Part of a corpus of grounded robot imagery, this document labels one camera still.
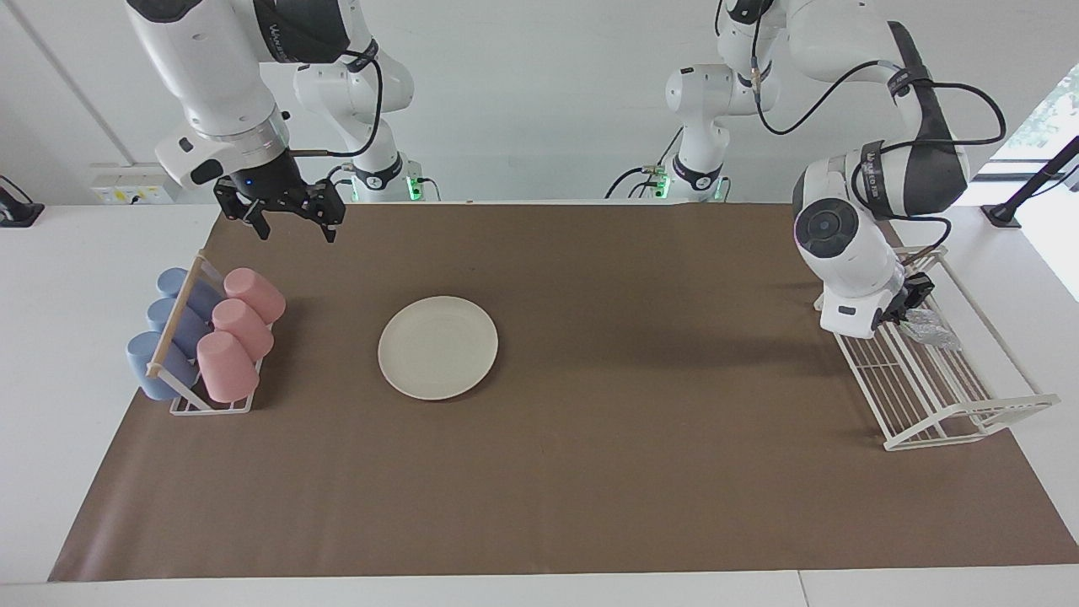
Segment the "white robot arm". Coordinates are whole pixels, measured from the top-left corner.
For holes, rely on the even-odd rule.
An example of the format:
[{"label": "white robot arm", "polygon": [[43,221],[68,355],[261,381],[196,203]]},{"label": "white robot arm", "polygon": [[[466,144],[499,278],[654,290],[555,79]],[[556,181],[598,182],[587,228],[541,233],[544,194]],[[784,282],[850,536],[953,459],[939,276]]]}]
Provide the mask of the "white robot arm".
[{"label": "white robot arm", "polygon": [[[728,114],[760,113],[777,135],[797,126],[778,130],[764,115],[778,87],[770,75],[771,49],[784,28],[800,71],[823,82],[887,86],[906,128],[903,140],[873,141],[810,164],[794,189],[798,250],[824,282],[821,327],[870,339],[882,322],[905,318],[932,289],[924,274],[907,275],[876,219],[946,209],[968,182],[966,154],[958,146],[992,141],[955,139],[934,92],[940,85],[910,33],[862,0],[727,0],[718,26],[719,50],[734,73],[730,95],[739,99],[722,108]],[[1002,137],[1003,116],[986,100],[994,105]],[[724,147],[712,147],[713,158],[722,157]]]},{"label": "white robot arm", "polygon": [[[379,49],[358,0],[127,4],[139,40],[187,118],[158,146],[158,157],[186,188],[216,180],[214,192],[227,217],[242,218],[265,238],[270,226],[262,212],[290,211],[317,222],[332,242],[344,204],[328,178],[310,185],[303,180],[299,155],[354,157],[357,170],[383,177],[372,191],[410,197],[392,188],[406,182],[400,167],[408,162],[390,128],[379,122],[370,144],[359,140],[372,135],[379,110],[409,105],[413,85],[408,71]],[[259,74],[259,63],[270,61],[314,64],[297,72],[298,97],[330,119],[356,152],[289,149],[287,114]]]}]

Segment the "dish rack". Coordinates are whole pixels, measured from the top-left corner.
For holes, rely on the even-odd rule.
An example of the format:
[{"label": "dish rack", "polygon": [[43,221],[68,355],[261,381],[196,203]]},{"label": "dish rack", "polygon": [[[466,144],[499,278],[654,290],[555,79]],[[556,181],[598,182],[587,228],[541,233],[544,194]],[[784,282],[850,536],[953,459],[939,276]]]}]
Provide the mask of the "dish rack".
[{"label": "dish rack", "polygon": [[[191,268],[188,270],[188,277],[183,280],[183,285],[180,287],[180,292],[176,295],[176,306],[173,308],[173,314],[168,317],[168,322],[165,325],[165,330],[161,334],[161,340],[158,342],[158,348],[153,353],[153,359],[150,360],[150,364],[147,365],[146,376],[151,380],[161,380],[167,384],[173,390],[176,390],[180,396],[173,400],[169,405],[169,413],[175,416],[181,417],[195,417],[195,416],[209,416],[209,415],[237,415],[245,414],[251,411],[251,403],[255,402],[255,394],[252,392],[250,397],[242,401],[236,401],[234,403],[218,403],[213,401],[205,392],[205,387],[202,383],[202,373],[199,373],[195,380],[195,385],[192,388],[185,386],[179,380],[176,378],[167,369],[165,369],[165,357],[168,354],[168,347],[173,342],[173,337],[176,335],[176,330],[180,325],[180,313],[183,307],[188,305],[188,299],[191,296],[191,291],[194,289],[195,282],[199,278],[203,278],[206,282],[217,289],[218,292],[224,292],[224,278],[221,273],[214,267],[213,264],[206,259],[205,251],[200,250],[195,256],[194,262],[191,263]],[[255,362],[255,372],[262,373],[262,361],[265,359],[259,359]],[[192,361],[192,363],[197,369],[199,361]]]},{"label": "dish rack", "polygon": [[[919,250],[901,247],[896,252],[902,259]],[[940,265],[951,274],[943,260],[946,252],[942,247],[912,268],[928,272]],[[969,296],[968,301],[974,305]],[[820,311],[820,306],[818,299],[815,307]],[[925,306],[951,331],[932,295]],[[884,323],[872,340],[835,339],[889,452],[981,441],[1061,402],[1056,395],[995,399],[961,351],[918,344],[893,323]],[[1007,346],[1001,347],[1015,363]],[[1022,368],[1015,367],[1024,375]],[[1024,380],[1035,386],[1025,375]]]}]

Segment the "black circular joint cap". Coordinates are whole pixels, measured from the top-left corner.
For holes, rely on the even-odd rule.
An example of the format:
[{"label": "black circular joint cap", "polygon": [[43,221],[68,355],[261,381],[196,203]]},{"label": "black circular joint cap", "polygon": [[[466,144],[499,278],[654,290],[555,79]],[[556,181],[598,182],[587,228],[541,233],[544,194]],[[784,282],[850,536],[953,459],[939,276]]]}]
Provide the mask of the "black circular joint cap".
[{"label": "black circular joint cap", "polygon": [[838,257],[850,246],[858,233],[858,212],[850,203],[825,197],[810,204],[798,213],[794,236],[798,245],[815,257]]}]

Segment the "white table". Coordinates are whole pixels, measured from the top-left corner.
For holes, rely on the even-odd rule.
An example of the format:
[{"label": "white table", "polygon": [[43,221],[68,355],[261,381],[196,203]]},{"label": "white table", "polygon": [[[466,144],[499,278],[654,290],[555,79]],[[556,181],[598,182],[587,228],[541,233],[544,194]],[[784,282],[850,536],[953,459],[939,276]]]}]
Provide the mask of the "white table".
[{"label": "white table", "polygon": [[[1079,596],[1079,566],[44,585],[135,389],[123,345],[144,331],[158,273],[190,262],[216,213],[51,207],[31,230],[0,231],[0,258],[27,261],[5,266],[0,287],[0,605],[1055,607]],[[1016,437],[1075,534],[1079,305],[1022,232],[993,230],[976,209],[951,213],[952,264],[1029,373],[1065,401]],[[921,242],[932,229],[900,231]]]}]

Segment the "pink cup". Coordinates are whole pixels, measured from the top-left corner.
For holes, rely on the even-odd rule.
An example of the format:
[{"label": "pink cup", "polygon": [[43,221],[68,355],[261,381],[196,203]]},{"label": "pink cup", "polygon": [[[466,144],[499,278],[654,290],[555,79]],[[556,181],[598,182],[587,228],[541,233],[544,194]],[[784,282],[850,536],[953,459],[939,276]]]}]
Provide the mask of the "pink cup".
[{"label": "pink cup", "polygon": [[206,392],[218,403],[242,401],[259,387],[255,364],[231,333],[217,331],[199,342],[199,370]]},{"label": "pink cup", "polygon": [[214,329],[235,336],[252,361],[262,359],[273,349],[270,329],[259,314],[240,299],[218,303],[214,308]]},{"label": "pink cup", "polygon": [[237,267],[224,277],[224,292],[242,299],[262,317],[263,325],[273,325],[285,314],[285,295],[262,274],[250,267]]}]

